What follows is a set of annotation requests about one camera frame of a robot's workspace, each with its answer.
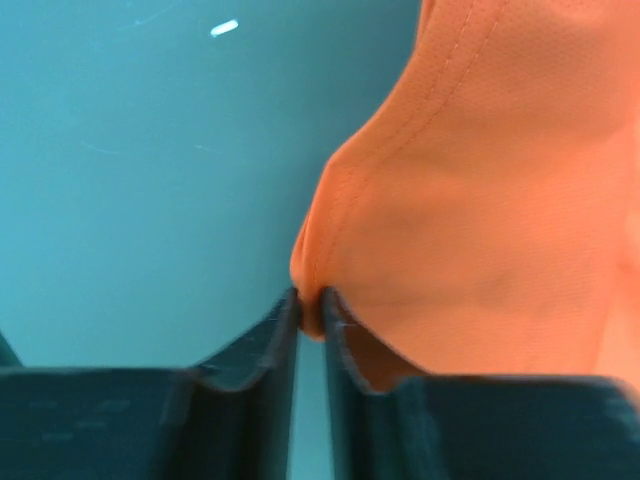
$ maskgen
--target orange shirt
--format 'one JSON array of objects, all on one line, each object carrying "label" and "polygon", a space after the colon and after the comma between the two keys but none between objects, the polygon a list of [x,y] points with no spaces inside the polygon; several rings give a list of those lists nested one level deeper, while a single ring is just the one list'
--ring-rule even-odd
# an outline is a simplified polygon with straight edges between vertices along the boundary
[{"label": "orange shirt", "polygon": [[640,389],[639,104],[636,0],[424,0],[297,239],[304,331],[334,286],[422,370]]}]

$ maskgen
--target stitching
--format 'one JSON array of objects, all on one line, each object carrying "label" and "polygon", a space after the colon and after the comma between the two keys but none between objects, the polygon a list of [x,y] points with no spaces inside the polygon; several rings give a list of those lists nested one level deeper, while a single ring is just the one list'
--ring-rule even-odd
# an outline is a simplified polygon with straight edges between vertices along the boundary
[{"label": "stitching", "polygon": [[[392,157],[394,157],[395,155],[400,153],[409,143],[411,143],[418,135],[420,135],[431,124],[431,122],[433,122],[433,120],[444,110],[444,108],[448,105],[449,101],[451,100],[451,98],[453,98],[453,96],[455,95],[456,91],[458,90],[458,88],[460,87],[460,85],[462,84],[464,79],[466,78],[466,76],[469,73],[469,71],[471,70],[471,68],[475,65],[478,57],[480,56],[480,54],[484,50],[485,46],[489,42],[489,39],[491,38],[493,32],[495,32],[496,28],[498,27],[498,24],[500,23],[500,20],[502,19],[502,16],[503,16],[503,14],[504,14],[504,12],[506,10],[506,7],[509,4],[509,2],[510,2],[510,0],[504,0],[503,1],[502,6],[500,7],[500,10],[498,11],[498,14],[496,15],[496,20],[495,20],[495,22],[493,23],[493,25],[491,27],[491,30],[489,30],[489,32],[487,33],[487,36],[485,37],[484,41],[482,42],[482,44],[478,48],[478,51],[476,52],[474,57],[471,59],[471,61],[469,62],[469,65],[467,66],[465,71],[460,76],[458,82],[454,85],[453,89],[451,90],[451,93],[447,96],[447,98],[442,103],[442,105],[438,108],[438,110],[436,110],[436,112],[431,116],[431,118],[429,118],[429,120],[427,120],[425,122],[425,124],[416,133],[411,135],[411,137],[406,142],[404,142],[402,145],[400,145],[396,150],[394,150],[392,153],[390,153],[386,158],[384,158],[381,161],[379,161],[378,164],[369,171],[369,175],[367,175],[365,177],[365,181],[361,184],[361,186],[358,189],[358,191],[356,191],[354,193],[351,202],[349,202],[349,204],[347,205],[347,211],[346,211],[342,221],[340,222],[338,228],[336,229],[336,233],[335,233],[335,235],[333,237],[333,241],[331,242],[331,245],[330,245],[329,249],[327,250],[325,265],[328,265],[331,262],[331,257],[332,257],[333,251],[335,249],[335,246],[338,243],[338,239],[340,237],[340,233],[343,231],[344,226],[346,225],[346,223],[347,223],[347,221],[349,219],[349,214],[354,211],[354,207],[356,206],[356,203],[361,198],[361,196],[360,196],[361,193],[369,185],[369,182],[370,182],[370,179],[372,177],[372,174],[374,172],[377,172],[386,162],[388,162]],[[451,50],[451,52],[449,54],[449,57],[447,58],[447,61],[445,62],[445,64],[444,64],[442,70],[440,71],[438,77],[436,78],[433,86],[429,90],[429,93],[427,94],[427,97],[425,97],[425,99],[422,101],[422,104],[426,103],[430,99],[431,94],[435,90],[436,85],[438,84],[438,82],[442,78],[442,76],[444,75],[444,72],[446,71],[446,67],[449,65],[453,54],[458,49],[458,46],[459,46],[459,44],[460,44],[460,42],[462,40],[463,34],[464,34],[468,24],[469,24],[469,20],[470,20],[471,14],[472,14],[472,11],[473,11],[474,6],[476,5],[476,3],[477,3],[477,0],[474,0],[473,4],[470,6],[469,12],[467,14],[466,21],[465,21],[464,25],[462,26],[462,29],[460,30],[460,35],[458,36],[458,40],[456,41],[456,44],[454,45],[453,49]],[[412,122],[414,118],[415,118],[415,115],[411,115],[409,117],[409,119],[406,122],[403,122],[403,124],[393,133],[393,135],[388,137],[388,139],[391,139],[391,138],[395,137],[403,128],[405,128],[410,122]],[[340,196],[342,195],[342,193],[344,191],[343,187],[351,179],[351,177],[353,176],[353,171],[354,170],[355,169],[352,169],[351,172],[349,172],[349,174],[347,175],[346,179],[341,183],[340,191],[338,192],[338,194],[334,198],[334,202],[332,204],[332,208],[329,211],[329,217],[328,218],[331,218],[333,216],[333,212],[335,210],[335,206],[338,203],[338,200],[340,199]],[[319,257],[320,257],[320,255],[318,255],[316,257],[316,261],[314,263],[314,269],[313,269],[312,276],[311,276],[312,285],[315,285],[316,280],[317,280],[318,265],[319,265],[319,261],[320,261]]]},{"label": "stitching", "polygon": [[[453,48],[451,49],[451,51],[449,52],[449,55],[447,56],[447,59],[444,63],[444,65],[442,66],[442,68],[440,69],[440,72],[438,73],[438,76],[436,77],[436,79],[433,82],[433,85],[431,86],[431,89],[429,90],[429,92],[427,93],[427,96],[422,100],[421,104],[425,104],[428,100],[431,99],[431,95],[433,94],[433,92],[435,91],[436,86],[438,86],[440,80],[442,79],[444,73],[447,71],[447,67],[449,66],[449,64],[451,63],[451,59],[453,58],[454,53],[458,50],[458,47],[460,45],[460,42],[462,41],[462,37],[467,29],[467,26],[469,25],[469,21],[471,19],[471,14],[473,13],[473,9],[476,5],[478,0],[473,0],[473,3],[471,4],[471,6],[469,7],[469,11],[467,12],[467,17],[465,18],[464,24],[462,25],[462,28],[460,29],[460,33],[458,35],[458,38],[456,39],[456,43],[454,44]],[[392,138],[394,138],[403,128],[405,128],[407,125],[409,125],[409,123],[411,123],[413,121],[413,119],[415,118],[415,114],[411,115],[405,122],[403,122],[392,134],[390,134],[384,141],[388,141],[391,140]],[[375,167],[373,170],[377,171],[380,166],[386,162],[388,160],[384,159],[382,160],[377,167]],[[345,175],[344,179],[342,180],[342,182],[340,182],[335,197],[333,199],[333,201],[331,202],[331,208],[329,209],[329,213],[327,215],[326,218],[331,219],[333,217],[333,214],[336,210],[337,205],[340,203],[340,199],[342,198],[344,191],[345,191],[345,185],[347,185],[348,183],[351,182],[351,179],[353,178],[353,175],[355,173],[355,168],[352,168],[347,175]],[[355,202],[357,201],[357,198],[359,198],[360,193],[362,192],[362,190],[364,190],[364,188],[366,187],[366,185],[368,184],[368,181],[365,180],[365,183],[362,185],[362,187],[359,189],[359,192],[356,192],[355,195],[352,197],[352,201],[349,203],[349,208],[351,208]],[[343,218],[343,221],[340,222],[339,227],[336,230],[336,233],[334,235],[334,240],[331,242],[328,250],[326,250],[327,254],[326,254],[326,262],[325,264],[328,264],[331,260],[331,256],[333,253],[333,250],[335,248],[335,245],[337,243],[337,238],[340,235],[340,232],[343,230],[344,225],[347,222],[347,218],[348,215],[345,215],[345,217]],[[316,260],[314,262],[313,265],[313,270],[311,272],[311,285],[315,285],[317,278],[318,278],[318,269],[319,269],[319,264],[320,264],[320,257],[321,257],[321,253],[322,250],[320,252],[318,252],[318,255],[316,255]]]}]

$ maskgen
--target small white object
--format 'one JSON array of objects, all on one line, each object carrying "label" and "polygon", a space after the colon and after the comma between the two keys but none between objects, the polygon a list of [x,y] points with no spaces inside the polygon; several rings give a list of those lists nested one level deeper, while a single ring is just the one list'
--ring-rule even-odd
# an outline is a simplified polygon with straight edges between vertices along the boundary
[{"label": "small white object", "polygon": [[235,30],[236,28],[238,28],[238,21],[229,20],[228,22],[224,22],[216,27],[213,27],[211,29],[211,36],[213,38],[216,38],[222,35],[223,33],[230,32],[231,30]]}]

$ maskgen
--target orange cloth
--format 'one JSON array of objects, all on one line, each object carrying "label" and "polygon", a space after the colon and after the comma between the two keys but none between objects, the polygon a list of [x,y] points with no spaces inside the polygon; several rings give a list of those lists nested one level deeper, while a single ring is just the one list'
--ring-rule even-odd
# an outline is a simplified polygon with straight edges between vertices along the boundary
[{"label": "orange cloth", "polygon": [[378,112],[330,159],[291,273],[437,373],[640,389],[637,0],[424,0]]}]

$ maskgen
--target blue surface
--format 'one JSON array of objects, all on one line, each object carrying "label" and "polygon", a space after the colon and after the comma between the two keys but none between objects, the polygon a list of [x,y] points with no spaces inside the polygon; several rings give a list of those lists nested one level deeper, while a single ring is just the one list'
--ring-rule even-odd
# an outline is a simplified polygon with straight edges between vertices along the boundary
[{"label": "blue surface", "polygon": [[[418,4],[0,2],[0,330],[21,359],[188,365],[259,319]],[[303,339],[296,480],[330,478],[323,369]]]}]

